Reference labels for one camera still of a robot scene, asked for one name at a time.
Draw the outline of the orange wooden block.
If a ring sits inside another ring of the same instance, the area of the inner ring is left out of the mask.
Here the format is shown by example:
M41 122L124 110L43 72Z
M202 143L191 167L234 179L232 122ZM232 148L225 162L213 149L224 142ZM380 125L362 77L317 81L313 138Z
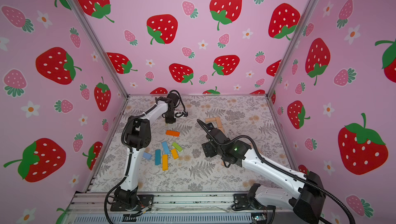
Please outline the orange wooden block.
M166 135L173 136L173 137L179 137L179 136L180 136L180 133L177 132L177 131L167 130L167 131L166 131Z

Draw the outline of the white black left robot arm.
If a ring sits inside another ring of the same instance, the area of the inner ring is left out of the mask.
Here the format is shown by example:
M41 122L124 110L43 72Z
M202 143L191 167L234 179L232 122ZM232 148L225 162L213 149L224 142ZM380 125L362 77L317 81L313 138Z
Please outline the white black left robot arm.
M119 204L126 210L137 211L138 172L146 147L152 140L151 124L163 117L167 124L176 122L175 108L180 102L176 93L155 98L154 105L147 111L130 116L121 134L121 143L127 148L124 177L110 193L114 193L112 204Z

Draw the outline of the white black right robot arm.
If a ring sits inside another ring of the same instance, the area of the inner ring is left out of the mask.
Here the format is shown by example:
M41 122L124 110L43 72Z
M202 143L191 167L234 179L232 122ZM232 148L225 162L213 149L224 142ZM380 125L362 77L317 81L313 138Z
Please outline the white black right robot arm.
M235 141L227 138L223 143L209 138L202 149L206 157L220 156L224 163L254 171L280 186L290 196L281 203L301 220L309 224L325 222L322 210L326 194L316 173L304 174L262 157L256 143L247 135L237 136Z

